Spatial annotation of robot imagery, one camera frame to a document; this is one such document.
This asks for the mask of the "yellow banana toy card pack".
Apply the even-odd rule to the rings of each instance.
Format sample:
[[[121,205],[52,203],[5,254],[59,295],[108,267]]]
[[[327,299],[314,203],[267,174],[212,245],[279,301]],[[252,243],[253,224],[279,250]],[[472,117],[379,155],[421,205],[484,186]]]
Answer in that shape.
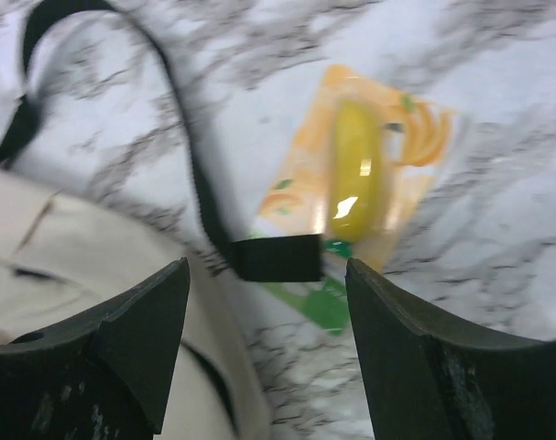
[[[463,145],[467,117],[371,80],[341,64],[326,70],[252,237],[315,234],[323,278],[267,289],[330,335],[350,323],[344,273],[358,258],[387,264],[403,228]]]

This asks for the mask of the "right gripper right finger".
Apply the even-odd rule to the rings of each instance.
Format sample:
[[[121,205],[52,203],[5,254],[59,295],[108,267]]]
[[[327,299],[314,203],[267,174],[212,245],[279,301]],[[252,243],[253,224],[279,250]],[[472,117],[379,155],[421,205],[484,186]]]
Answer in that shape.
[[[556,439],[556,339],[465,320],[356,258],[345,285],[376,439]]]

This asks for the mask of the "cream canvas backpack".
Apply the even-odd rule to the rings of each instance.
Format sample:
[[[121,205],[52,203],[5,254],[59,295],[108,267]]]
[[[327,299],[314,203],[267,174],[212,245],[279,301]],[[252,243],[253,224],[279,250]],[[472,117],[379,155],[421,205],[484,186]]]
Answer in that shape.
[[[151,439],[267,439],[270,414],[221,292],[179,242],[5,170],[37,134],[23,97],[0,144],[0,345],[126,292],[173,261],[189,294],[164,424]]]

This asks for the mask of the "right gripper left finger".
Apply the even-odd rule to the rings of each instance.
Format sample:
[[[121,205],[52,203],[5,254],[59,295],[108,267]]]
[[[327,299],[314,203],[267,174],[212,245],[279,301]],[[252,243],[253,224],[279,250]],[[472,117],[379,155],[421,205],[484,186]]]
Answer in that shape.
[[[160,434],[188,294],[182,258],[106,302],[0,345],[0,439]]]

